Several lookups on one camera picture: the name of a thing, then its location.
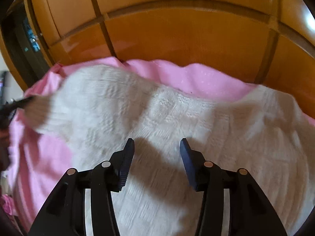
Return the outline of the pink bed sheet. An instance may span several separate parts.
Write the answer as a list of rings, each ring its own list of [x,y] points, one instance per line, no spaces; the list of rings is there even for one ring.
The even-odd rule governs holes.
[[[81,68],[106,65],[134,73],[194,98],[215,102],[235,102],[260,85],[246,84],[215,69],[193,63],[179,67],[163,60],[104,58],[75,65],[55,65],[28,91],[27,95],[48,96]],[[36,132],[20,110],[10,126],[12,164],[8,174],[15,207],[25,229],[30,229],[46,198],[72,165],[72,152],[64,140]]]

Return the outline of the white knitted sweater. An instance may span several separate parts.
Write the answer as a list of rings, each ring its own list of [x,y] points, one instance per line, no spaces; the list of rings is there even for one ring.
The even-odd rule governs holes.
[[[314,207],[314,126],[291,95],[264,86],[215,102],[94,65],[34,97],[25,118],[36,132],[64,140],[80,171],[134,139],[127,184],[113,197],[122,235],[194,234],[202,194],[188,185],[183,138],[223,169],[248,169],[289,235]]]

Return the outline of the wooden panelled wardrobe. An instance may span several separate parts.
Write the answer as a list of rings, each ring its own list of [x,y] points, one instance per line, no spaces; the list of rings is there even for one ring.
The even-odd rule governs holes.
[[[1,53],[22,89],[55,63],[203,63],[294,96],[314,116],[306,0],[1,0]]]

